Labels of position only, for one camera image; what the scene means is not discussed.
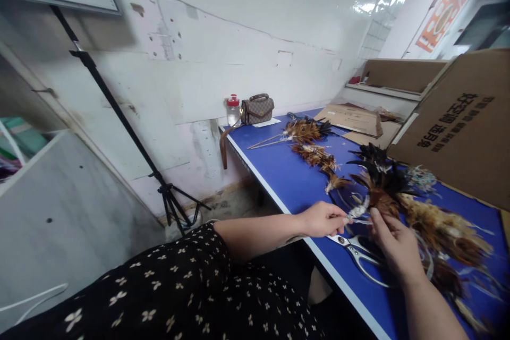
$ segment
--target poster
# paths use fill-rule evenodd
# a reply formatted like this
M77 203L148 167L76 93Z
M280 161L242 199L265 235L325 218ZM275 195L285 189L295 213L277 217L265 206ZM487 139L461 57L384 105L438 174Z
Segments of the poster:
M423 28L420 37L416 41L416 45L432 53L466 1L467 0L441 0L437 4L427 25Z

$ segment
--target handbag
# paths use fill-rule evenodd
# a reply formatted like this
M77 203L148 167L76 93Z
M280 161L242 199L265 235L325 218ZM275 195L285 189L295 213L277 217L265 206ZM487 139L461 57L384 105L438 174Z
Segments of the handbag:
M241 102L241 125L236 126L239 120L227 130L225 130L219 139L219 149L222 153L223 169L227 169L227 149L226 149L226 138L227 135L234 129L240 128L245 125L254 125L261 122L269 121L273 117L273 109L275 103L267 93L261 93L256 96L252 96L247 100Z

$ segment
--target white tile wall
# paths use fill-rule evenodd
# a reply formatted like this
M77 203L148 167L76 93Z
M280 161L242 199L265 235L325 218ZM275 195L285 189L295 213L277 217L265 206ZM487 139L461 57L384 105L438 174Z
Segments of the white tile wall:
M353 76L362 75L361 70L365 61L370 58L377 58L383 47L384 41L393 27L398 13L405 0L377 0L376 7L371 12L372 23L361 47L359 63L353 70Z

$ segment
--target green object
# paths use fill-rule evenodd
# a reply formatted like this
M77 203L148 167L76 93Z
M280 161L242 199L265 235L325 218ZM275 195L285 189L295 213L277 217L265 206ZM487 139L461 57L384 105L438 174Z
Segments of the green object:
M28 158L32 158L48 143L41 133L35 130L29 123L25 122L21 117L0 118L0 121L2 121L7 130L9 130L9 133L18 144L21 152ZM14 149L1 132L0 149L2 152L7 152L7 154L3 154L6 158L17 158Z
M17 159L15 156L13 156L8 151L2 149L1 147L0 147L0 156L2 156L4 158L7 158L7 159L10 159L10 160L16 160Z

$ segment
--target blue table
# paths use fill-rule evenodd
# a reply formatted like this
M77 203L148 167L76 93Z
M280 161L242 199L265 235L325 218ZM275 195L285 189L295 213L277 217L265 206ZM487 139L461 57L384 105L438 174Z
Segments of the blue table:
M319 109L297 113L297 115L315 116L318 112ZM277 118L281 120L278 124L260 128L244 126L232 131L228 136L232 148L283 213L299 214L319 200L330 202L329 196L324 191L327 183L326 176L316 167L310 168L299 155L291 151L288 144L278 143L260 149L247 150L247 147L283 131L289 119L287 116ZM337 133L342 135L344 131L338 129ZM356 150L359 147L357 144L345 138L333 136L319 144L331 146L327 151L335 155L337 163L341 166L341 169L336 172L337 175L349 178L349 173L360 172L357 165L345 165L348 161L357 159L354 154L348 152L348 150ZM486 260L486 265L491 274L504 283L505 273L510 273L510 261L499 212L443 185L438 184L436 189L443 198L432 195L430 197L432 203L461 214L469 221L495 233L495 235L489 235L480 232L495 249L495 254ZM353 227L358 232L366 230L359 224ZM383 288L368 280L358 270L347 251L333 241L327 238L304 240L337 287L347 296L379 339L407 338L404 298L399 288ZM455 264L454 268L461 270L464 267ZM371 269L370 272L376 275L377 269ZM483 314L493 327L501 328L508 306L471 285L467 289L471 299L466 299L465 302L475 315L479 317ZM504 301L509 301L508 295L502 298ZM460 321L469 337L475 338L475 332L462 319Z

